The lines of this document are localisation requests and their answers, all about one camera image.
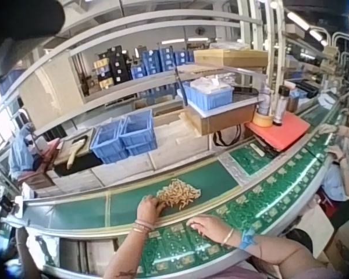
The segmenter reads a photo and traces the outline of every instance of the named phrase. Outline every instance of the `conveyor belt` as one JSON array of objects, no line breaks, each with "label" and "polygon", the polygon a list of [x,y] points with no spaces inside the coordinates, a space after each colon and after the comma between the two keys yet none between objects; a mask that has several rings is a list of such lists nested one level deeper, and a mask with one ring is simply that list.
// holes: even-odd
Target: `conveyor belt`
[{"label": "conveyor belt", "polygon": [[[226,260],[236,251],[201,238],[186,227],[190,216],[204,212],[219,216],[239,229],[252,227],[257,233],[269,233],[293,208],[304,206],[300,205],[303,196],[318,189],[320,180],[317,180],[323,177],[325,170],[322,166],[328,164],[323,146],[332,144],[334,137],[317,135],[315,127],[320,123],[338,123],[341,116],[338,109],[325,113],[320,106],[311,113],[320,113],[323,117],[319,121],[316,117],[303,116],[312,124],[312,133],[293,146],[286,157],[270,162],[252,153],[251,158],[259,170],[250,167],[245,159],[249,152],[254,152],[248,143],[230,151],[231,157],[238,161],[238,164],[234,161],[235,165],[242,166],[249,176],[253,177],[258,171],[258,176],[248,185],[238,186],[232,171],[212,158],[191,169],[111,190],[103,196],[97,193],[79,197],[78,201],[65,199],[56,204],[29,206],[24,211],[24,219],[30,219],[30,227],[41,229],[44,234],[85,239],[107,238],[108,235],[110,240],[106,241],[112,241],[114,236],[119,246],[126,237],[129,223],[135,218],[141,197],[154,194],[167,185],[169,179],[177,177],[202,189],[205,196],[183,212],[170,210],[165,213],[157,230],[147,239],[137,276],[194,274],[200,267],[206,269],[211,263]],[[79,272],[88,270],[84,267]]]}]

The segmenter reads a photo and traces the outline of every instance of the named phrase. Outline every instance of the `woman's right hand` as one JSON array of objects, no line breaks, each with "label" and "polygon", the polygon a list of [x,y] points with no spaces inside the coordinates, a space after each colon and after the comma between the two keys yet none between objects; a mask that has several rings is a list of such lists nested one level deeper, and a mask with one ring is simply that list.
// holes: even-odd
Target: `woman's right hand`
[{"label": "woman's right hand", "polygon": [[204,235],[218,243],[222,243],[232,229],[220,218],[205,214],[189,219],[186,224],[193,230],[198,231],[200,235]]},{"label": "woman's right hand", "polygon": [[331,134],[336,132],[337,127],[335,125],[330,125],[330,124],[322,124],[319,126],[319,134],[323,135],[323,134]]}]

